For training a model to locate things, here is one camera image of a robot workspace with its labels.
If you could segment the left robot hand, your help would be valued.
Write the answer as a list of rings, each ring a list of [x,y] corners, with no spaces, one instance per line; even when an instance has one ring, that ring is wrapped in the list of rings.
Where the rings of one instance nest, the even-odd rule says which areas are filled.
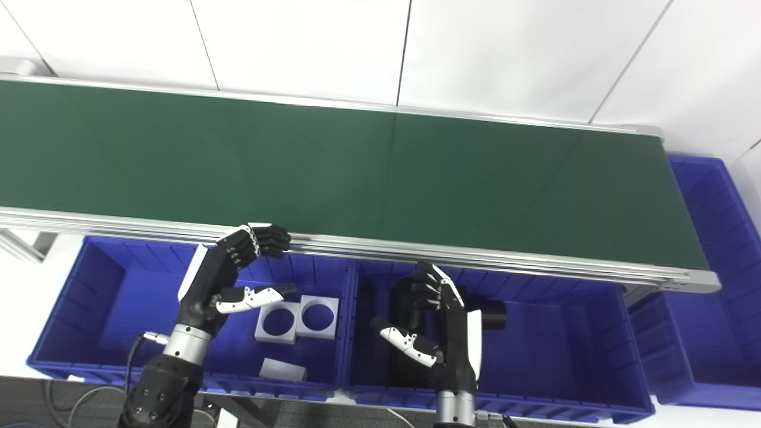
[[[291,236],[277,225],[240,225],[212,246],[198,246],[183,284],[175,320],[187,331],[200,330],[212,338],[228,315],[280,303],[297,294],[294,284],[236,287],[239,273],[262,257],[282,259]]]

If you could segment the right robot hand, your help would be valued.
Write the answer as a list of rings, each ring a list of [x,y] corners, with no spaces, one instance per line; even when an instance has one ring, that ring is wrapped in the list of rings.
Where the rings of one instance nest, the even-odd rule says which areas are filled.
[[[428,368],[436,392],[474,396],[483,349],[483,312],[468,306],[454,280],[429,261],[416,263],[410,293],[402,307],[408,320],[426,311],[442,317],[445,343],[436,344],[411,328],[378,316],[370,321],[370,327],[403,355]]]

